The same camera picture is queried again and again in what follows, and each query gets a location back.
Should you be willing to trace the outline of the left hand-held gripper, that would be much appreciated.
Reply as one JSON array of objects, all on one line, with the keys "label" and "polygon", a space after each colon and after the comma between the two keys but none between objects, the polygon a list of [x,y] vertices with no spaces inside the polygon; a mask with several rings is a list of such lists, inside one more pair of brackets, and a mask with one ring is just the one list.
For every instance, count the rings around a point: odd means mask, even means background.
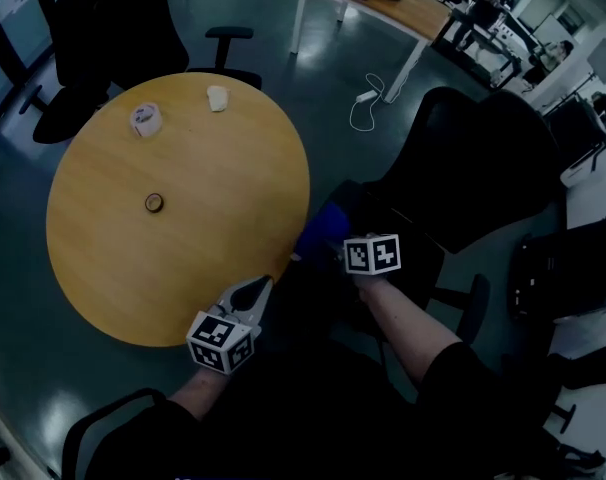
[{"label": "left hand-held gripper", "polygon": [[224,375],[245,363],[255,352],[273,286],[269,275],[242,281],[226,289],[207,312],[200,311],[186,336],[193,361]]}]

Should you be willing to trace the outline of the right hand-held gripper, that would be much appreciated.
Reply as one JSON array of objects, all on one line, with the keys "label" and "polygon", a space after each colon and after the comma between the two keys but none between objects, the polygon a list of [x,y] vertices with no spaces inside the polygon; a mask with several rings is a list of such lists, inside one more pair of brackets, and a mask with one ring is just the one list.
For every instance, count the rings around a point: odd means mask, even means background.
[{"label": "right hand-held gripper", "polygon": [[397,234],[348,238],[333,249],[350,275],[377,276],[401,269]]}]

